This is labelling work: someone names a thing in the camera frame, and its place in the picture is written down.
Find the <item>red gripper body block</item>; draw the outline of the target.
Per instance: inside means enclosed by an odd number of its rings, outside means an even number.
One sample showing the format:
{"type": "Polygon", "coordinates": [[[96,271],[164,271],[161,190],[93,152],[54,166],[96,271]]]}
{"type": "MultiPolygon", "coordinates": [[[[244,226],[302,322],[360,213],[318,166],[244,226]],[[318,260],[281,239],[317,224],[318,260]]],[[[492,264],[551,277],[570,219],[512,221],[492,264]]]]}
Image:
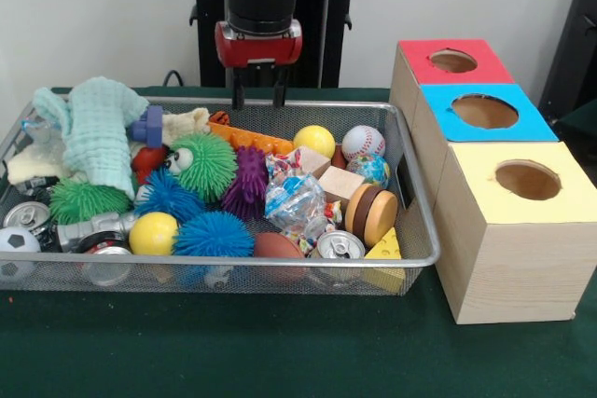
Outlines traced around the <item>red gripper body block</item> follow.
{"type": "Polygon", "coordinates": [[[253,35],[234,30],[227,21],[215,25],[217,57],[226,68],[246,68],[250,64],[270,62],[294,64],[302,50],[302,28],[293,19],[282,34],[253,35]]]}

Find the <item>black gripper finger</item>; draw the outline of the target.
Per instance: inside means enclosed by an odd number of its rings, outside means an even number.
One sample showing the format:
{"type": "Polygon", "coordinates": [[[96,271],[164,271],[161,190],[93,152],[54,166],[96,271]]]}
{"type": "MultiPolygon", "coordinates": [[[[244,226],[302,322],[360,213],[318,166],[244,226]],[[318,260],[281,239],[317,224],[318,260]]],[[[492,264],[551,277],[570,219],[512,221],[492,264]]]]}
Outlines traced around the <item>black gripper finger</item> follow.
{"type": "Polygon", "coordinates": [[[285,105],[289,71],[290,69],[288,65],[280,65],[273,68],[274,83],[272,103],[275,107],[283,107],[285,105]]]}
{"type": "Polygon", "coordinates": [[[243,69],[232,69],[232,109],[242,110],[244,105],[243,69]]]}

